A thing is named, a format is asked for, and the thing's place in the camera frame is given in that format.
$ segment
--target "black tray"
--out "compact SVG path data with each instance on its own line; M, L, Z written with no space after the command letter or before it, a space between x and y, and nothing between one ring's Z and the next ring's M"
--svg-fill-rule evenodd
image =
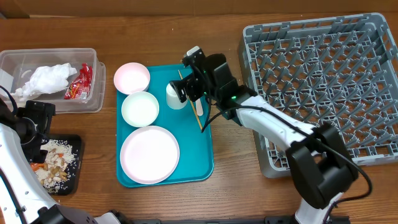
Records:
M50 195L73 194L76 192L79 183L81 162L83 160L83 153L85 149L84 143L81 140L81 137L77 134L48 134L47 137L50 140L67 141L67 143L72 146L72 154L75 154L75 163L69 164L65 169L66 172L70 174L70 178L66 182L63 182L61 186L64 186L66 188L59 189L57 193L49 193L49 194Z

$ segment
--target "wooden table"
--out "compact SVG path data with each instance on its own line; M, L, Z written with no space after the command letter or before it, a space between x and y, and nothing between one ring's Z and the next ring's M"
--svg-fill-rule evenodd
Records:
M245 26L328 16L340 15L16 19L0 21L0 50L92 47L106 65L103 109L94 114L61 114L53 119L51 132L79 134L86 144L77 192L55 197L62 205L84 209L93 216L114 208L135 219L262 218L293 214L300 195L289 177L265 178L259 170L252 131L223 118L211 124L215 169L208 180L140 189L119 184L113 74L127 62L148 66L179 63L184 52L198 45L207 55L224 53L242 83L237 46ZM385 16L398 38L398 14ZM333 213L349 215L352 223L396 223L398 164L364 170L373 180L373 194L344 203ZM359 195L367 187L360 177L346 196Z

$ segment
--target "red chip bag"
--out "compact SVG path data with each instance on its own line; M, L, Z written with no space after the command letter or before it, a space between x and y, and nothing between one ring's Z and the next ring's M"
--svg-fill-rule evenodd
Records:
M65 93L65 100L84 100L90 93L91 81L93 79L93 67L86 63L82 64L80 75L70 84Z

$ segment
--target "chopstick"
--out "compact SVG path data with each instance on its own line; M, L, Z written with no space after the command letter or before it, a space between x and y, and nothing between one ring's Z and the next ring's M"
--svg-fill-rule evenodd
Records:
M197 118L197 121L198 121L198 124L199 124L199 127L200 127L200 131L201 131L202 127L201 127L201 122L200 122L200 120L199 120L197 111L196 111L195 107L193 106L192 101L189 100L189 102L191 103L191 107L192 107L193 113L195 114L195 117Z

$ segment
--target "pink plate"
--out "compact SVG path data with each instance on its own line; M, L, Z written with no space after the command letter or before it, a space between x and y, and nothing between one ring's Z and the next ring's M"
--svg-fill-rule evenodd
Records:
M170 131L146 126L123 142L120 162L124 173L140 184L156 184L168 178L180 159L178 142Z
M132 62L122 65L114 74L113 83L121 93L130 95L138 91L146 91L149 86L150 74L140 63Z

